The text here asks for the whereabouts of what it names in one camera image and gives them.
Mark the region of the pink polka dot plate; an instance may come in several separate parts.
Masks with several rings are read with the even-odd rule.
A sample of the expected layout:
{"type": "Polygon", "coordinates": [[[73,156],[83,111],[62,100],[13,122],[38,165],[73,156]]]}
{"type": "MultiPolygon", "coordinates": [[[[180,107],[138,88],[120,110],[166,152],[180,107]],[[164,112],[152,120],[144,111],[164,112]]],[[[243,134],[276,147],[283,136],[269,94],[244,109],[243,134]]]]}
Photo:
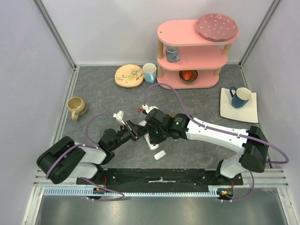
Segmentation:
{"type": "Polygon", "coordinates": [[[232,18],[216,13],[201,16],[195,29],[202,38],[212,42],[227,41],[238,33],[238,26],[232,18]]]}

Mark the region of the patterned dark bowl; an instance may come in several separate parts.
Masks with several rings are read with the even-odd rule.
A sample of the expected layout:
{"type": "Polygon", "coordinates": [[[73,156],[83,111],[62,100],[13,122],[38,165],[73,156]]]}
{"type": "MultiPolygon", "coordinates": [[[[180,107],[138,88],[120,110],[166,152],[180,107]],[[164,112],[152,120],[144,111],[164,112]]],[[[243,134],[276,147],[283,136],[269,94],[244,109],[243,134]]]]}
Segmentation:
{"type": "Polygon", "coordinates": [[[179,77],[183,83],[190,84],[198,78],[198,72],[196,70],[181,70],[179,77]]]}

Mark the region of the beige ceramic mug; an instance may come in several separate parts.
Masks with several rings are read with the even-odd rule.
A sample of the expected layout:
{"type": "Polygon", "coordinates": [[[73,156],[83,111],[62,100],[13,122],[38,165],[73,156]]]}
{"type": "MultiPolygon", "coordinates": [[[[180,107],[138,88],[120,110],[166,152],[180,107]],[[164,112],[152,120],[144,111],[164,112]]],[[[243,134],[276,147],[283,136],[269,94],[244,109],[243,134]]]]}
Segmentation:
{"type": "Polygon", "coordinates": [[[77,120],[79,116],[85,114],[87,110],[86,103],[80,97],[72,97],[67,102],[67,108],[71,112],[72,120],[77,120]]]}

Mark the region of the orange cup in bowl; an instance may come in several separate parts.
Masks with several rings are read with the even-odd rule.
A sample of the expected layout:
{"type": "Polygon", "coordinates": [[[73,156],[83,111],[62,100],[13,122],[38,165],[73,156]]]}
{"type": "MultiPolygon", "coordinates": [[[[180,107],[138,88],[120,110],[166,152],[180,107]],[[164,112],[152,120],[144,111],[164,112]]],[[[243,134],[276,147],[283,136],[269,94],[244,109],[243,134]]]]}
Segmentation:
{"type": "Polygon", "coordinates": [[[196,78],[196,74],[194,74],[192,71],[182,71],[181,78],[185,81],[191,81],[196,78]]]}

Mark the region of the yellow floral plate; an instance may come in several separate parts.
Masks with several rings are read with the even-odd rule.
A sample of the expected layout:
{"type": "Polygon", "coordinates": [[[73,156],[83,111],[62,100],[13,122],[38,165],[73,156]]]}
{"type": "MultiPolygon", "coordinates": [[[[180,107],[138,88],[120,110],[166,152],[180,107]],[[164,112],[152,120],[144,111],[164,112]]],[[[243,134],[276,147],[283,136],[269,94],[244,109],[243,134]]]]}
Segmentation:
{"type": "Polygon", "coordinates": [[[114,79],[118,86],[134,88],[144,81],[143,70],[138,65],[126,64],[116,70],[114,79]]]}

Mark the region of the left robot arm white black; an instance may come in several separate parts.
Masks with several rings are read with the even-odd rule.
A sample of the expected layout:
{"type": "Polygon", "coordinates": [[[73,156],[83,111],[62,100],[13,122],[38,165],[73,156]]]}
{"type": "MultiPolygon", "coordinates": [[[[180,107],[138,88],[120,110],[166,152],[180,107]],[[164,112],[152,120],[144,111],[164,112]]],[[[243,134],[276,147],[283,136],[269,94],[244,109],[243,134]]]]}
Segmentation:
{"type": "Polygon", "coordinates": [[[103,173],[98,166],[110,162],[115,156],[113,151],[121,145],[130,140],[137,141],[147,133],[146,121],[134,124],[127,120],[119,131],[106,129],[97,146],[81,144],[65,136],[39,156],[37,166],[53,184],[78,177],[99,184],[103,173]]]}

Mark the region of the dark blue mug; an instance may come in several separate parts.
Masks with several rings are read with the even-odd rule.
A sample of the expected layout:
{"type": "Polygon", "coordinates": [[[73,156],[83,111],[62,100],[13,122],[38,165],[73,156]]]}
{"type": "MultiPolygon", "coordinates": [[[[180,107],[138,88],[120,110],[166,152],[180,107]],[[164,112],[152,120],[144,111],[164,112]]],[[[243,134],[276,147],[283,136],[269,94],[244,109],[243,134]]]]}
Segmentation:
{"type": "Polygon", "coordinates": [[[243,107],[252,97],[252,92],[247,88],[236,88],[231,87],[229,89],[230,95],[232,97],[231,105],[234,108],[243,107]]]}

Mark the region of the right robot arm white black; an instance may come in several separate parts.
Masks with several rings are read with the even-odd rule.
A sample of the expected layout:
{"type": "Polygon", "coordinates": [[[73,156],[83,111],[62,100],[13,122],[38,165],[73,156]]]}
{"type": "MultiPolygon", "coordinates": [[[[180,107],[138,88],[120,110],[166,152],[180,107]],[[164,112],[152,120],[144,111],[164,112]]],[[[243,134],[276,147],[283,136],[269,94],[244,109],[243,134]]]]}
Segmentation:
{"type": "Polygon", "coordinates": [[[222,160],[215,172],[215,180],[226,184],[237,174],[246,170],[263,173],[268,146],[267,139],[259,127],[249,130],[234,129],[206,123],[197,118],[189,118],[183,113],[174,116],[163,113],[155,106],[143,106],[146,115],[145,126],[148,142],[157,145],[167,138],[205,141],[231,149],[235,155],[222,160]]]}

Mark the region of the white battery cover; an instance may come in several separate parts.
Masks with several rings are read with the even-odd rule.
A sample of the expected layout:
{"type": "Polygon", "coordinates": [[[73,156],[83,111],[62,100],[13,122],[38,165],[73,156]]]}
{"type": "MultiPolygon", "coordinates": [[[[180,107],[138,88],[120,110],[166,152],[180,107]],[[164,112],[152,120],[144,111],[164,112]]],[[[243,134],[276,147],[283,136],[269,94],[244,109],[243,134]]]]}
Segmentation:
{"type": "Polygon", "coordinates": [[[162,157],[165,156],[165,155],[166,155],[166,152],[165,152],[164,150],[162,150],[162,151],[158,152],[157,154],[155,154],[155,155],[154,155],[154,158],[155,158],[156,160],[159,160],[160,158],[162,158],[162,157]]]}

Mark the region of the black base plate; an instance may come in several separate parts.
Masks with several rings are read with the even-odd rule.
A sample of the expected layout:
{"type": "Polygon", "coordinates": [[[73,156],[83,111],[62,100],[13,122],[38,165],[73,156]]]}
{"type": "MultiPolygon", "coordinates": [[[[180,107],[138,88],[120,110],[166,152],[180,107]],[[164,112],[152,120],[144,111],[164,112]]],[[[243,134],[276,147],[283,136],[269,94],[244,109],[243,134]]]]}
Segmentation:
{"type": "Polygon", "coordinates": [[[242,175],[226,178],[205,169],[100,169],[90,179],[115,191],[205,191],[208,186],[243,185],[242,175]]]}

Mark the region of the white square plate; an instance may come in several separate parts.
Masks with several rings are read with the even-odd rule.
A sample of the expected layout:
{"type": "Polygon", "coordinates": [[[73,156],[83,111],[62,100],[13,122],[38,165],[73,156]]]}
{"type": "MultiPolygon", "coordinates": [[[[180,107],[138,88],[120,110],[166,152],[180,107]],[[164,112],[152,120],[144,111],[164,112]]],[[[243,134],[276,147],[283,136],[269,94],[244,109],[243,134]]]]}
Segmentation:
{"type": "Polygon", "coordinates": [[[257,93],[252,92],[252,98],[241,108],[231,105],[232,97],[229,89],[221,88],[220,92],[220,116],[226,119],[247,123],[258,123],[257,93]]]}

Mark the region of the grey mug on shelf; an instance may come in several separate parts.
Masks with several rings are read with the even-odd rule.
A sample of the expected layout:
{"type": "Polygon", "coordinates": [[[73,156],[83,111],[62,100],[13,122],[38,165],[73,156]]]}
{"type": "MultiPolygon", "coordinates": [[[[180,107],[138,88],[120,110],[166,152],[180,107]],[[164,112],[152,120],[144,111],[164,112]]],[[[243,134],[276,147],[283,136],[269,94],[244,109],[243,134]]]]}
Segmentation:
{"type": "Polygon", "coordinates": [[[165,48],[165,53],[168,62],[173,63],[180,61],[180,56],[178,55],[179,47],[167,45],[165,48]]]}

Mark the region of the light blue mug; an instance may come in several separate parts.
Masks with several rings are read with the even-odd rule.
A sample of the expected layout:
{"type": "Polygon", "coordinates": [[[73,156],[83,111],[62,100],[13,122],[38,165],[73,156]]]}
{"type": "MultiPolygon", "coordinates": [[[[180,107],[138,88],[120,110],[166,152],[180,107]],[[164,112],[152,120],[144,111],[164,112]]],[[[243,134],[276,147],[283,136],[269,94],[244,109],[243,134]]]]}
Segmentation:
{"type": "Polygon", "coordinates": [[[157,67],[153,63],[146,63],[142,67],[144,80],[147,83],[154,83],[157,75],[157,67]]]}

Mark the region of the pink three-tier shelf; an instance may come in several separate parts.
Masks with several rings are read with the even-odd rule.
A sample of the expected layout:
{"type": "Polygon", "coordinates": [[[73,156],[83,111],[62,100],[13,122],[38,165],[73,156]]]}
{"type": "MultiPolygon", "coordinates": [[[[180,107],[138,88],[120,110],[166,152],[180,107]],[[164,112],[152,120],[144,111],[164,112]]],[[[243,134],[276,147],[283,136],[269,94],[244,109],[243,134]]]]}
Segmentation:
{"type": "Polygon", "coordinates": [[[175,89],[211,88],[219,81],[221,68],[228,61],[237,32],[225,42],[211,42],[196,30],[196,20],[171,20],[157,29],[157,81],[175,89]],[[168,62],[166,46],[179,48],[180,61],[168,62]],[[195,70],[198,77],[186,83],[180,79],[180,71],[195,70]]]}

